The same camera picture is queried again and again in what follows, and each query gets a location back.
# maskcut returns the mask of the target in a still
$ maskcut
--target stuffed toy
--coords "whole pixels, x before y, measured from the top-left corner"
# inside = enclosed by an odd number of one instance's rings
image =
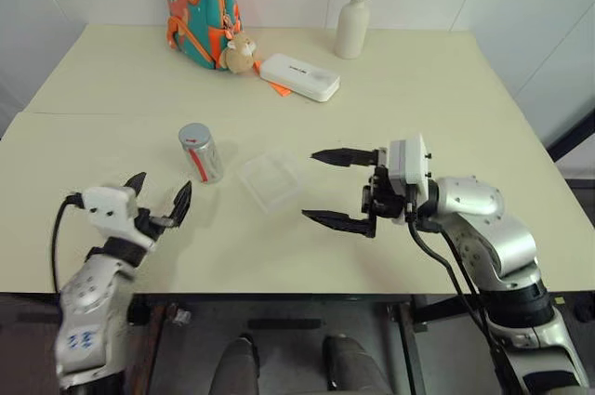
[[[247,72],[254,65],[254,51],[257,44],[244,32],[239,32],[227,43],[221,52],[219,65],[231,72]]]

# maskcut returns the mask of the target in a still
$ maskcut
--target orange tag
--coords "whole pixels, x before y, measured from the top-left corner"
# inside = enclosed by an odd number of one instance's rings
[[[260,60],[254,61],[254,71],[257,72],[258,76],[260,76]],[[274,82],[269,82],[269,85],[272,87],[273,90],[275,90],[283,97],[291,94],[291,90],[289,88],[285,88],[284,86],[280,86],[279,84],[275,84]]]

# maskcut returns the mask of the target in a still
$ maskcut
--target white table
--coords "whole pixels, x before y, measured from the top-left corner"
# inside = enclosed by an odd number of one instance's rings
[[[380,221],[371,240],[299,213],[358,217],[371,172],[323,165],[310,153],[373,149],[416,132],[433,152],[435,177],[473,174],[502,190],[508,211],[535,236],[550,289],[595,288],[593,229],[470,34],[371,32],[364,54],[345,61],[331,54],[325,31],[253,31],[263,57],[280,51],[341,74],[341,88],[319,104],[281,98],[251,74],[203,70],[170,51],[164,31],[87,27],[8,129],[0,142],[0,291],[50,290],[49,235],[68,191],[146,171],[140,202],[163,207],[193,177],[177,140],[188,122],[211,128],[226,176],[213,186],[194,181],[192,209],[147,257],[139,291],[452,293],[403,227]],[[297,158],[308,186],[266,216],[236,173],[273,150]],[[425,237],[448,254],[438,236]],[[97,245],[85,214],[69,211],[59,237],[62,282]]]

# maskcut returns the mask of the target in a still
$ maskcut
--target white wall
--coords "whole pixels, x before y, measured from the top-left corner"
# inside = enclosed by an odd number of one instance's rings
[[[238,0],[247,26],[334,27],[347,0]],[[595,105],[594,0],[369,0],[374,28],[472,30],[546,144]],[[163,24],[165,0],[0,0],[0,133],[92,23]]]

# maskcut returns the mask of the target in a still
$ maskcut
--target green backpack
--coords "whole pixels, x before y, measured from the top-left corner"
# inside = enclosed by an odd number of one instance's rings
[[[228,40],[242,29],[235,0],[167,0],[167,42],[198,64],[224,70],[219,65]]]

